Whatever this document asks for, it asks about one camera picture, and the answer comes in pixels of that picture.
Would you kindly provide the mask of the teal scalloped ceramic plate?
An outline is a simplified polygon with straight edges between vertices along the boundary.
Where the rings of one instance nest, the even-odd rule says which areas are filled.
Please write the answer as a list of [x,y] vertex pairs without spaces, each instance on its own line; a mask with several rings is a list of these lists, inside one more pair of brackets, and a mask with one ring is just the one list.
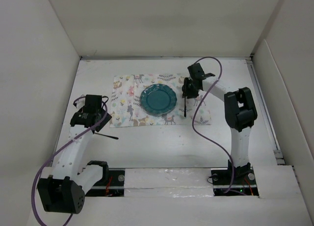
[[152,116],[170,113],[177,104],[175,91],[165,84],[152,84],[140,94],[142,109]]

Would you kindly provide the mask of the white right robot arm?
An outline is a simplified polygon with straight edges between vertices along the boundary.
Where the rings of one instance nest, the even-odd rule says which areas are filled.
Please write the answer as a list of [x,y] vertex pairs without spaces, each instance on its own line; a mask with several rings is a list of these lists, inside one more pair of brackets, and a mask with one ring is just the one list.
[[249,136],[257,119],[257,110],[248,87],[235,89],[224,85],[212,73],[206,74],[200,63],[188,68],[189,77],[182,86],[184,99],[195,99],[200,91],[211,93],[224,103],[225,120],[231,129],[231,158],[227,171],[228,181],[237,184],[245,177],[244,171],[250,169],[248,157]]

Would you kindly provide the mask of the dark metal fork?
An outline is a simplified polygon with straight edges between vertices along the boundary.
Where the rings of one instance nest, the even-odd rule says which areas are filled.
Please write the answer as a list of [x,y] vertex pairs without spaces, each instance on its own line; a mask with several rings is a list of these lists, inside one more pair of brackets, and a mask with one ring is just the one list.
[[105,135],[105,134],[96,133],[96,132],[94,132],[94,134],[95,135],[99,135],[99,136],[103,136],[103,137],[106,137],[106,138],[111,138],[111,139],[114,139],[114,140],[119,140],[119,138],[115,137],[115,136]]

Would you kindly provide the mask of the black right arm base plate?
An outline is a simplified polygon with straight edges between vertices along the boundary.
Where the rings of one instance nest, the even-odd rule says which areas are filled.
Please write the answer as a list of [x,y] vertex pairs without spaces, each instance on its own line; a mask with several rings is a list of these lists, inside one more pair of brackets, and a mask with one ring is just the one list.
[[235,176],[232,186],[231,173],[226,168],[214,168],[210,170],[208,183],[213,187],[215,197],[218,196],[259,196],[256,177],[253,169],[241,176]]

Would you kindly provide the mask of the animal print cloth placemat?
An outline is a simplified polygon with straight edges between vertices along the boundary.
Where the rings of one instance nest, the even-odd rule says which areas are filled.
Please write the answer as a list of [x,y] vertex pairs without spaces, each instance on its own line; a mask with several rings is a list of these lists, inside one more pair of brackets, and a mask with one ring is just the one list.
[[111,128],[158,125],[210,125],[203,91],[184,99],[187,74],[116,75],[111,95]]

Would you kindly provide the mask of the black metal spoon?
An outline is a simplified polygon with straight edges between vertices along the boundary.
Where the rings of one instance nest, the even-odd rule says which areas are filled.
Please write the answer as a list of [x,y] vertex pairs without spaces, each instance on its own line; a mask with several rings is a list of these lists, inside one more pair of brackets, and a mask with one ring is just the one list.
[[183,101],[184,101],[183,115],[186,118],[186,87],[183,88]]

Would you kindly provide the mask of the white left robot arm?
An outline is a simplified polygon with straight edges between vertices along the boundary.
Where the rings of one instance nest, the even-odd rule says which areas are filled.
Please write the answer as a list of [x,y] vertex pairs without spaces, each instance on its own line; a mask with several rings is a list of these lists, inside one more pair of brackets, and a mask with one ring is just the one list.
[[97,183],[109,181],[105,161],[81,161],[89,141],[111,119],[105,96],[85,95],[84,106],[70,120],[68,142],[59,149],[59,159],[47,178],[40,178],[37,190],[46,212],[78,214],[83,208],[86,193]]

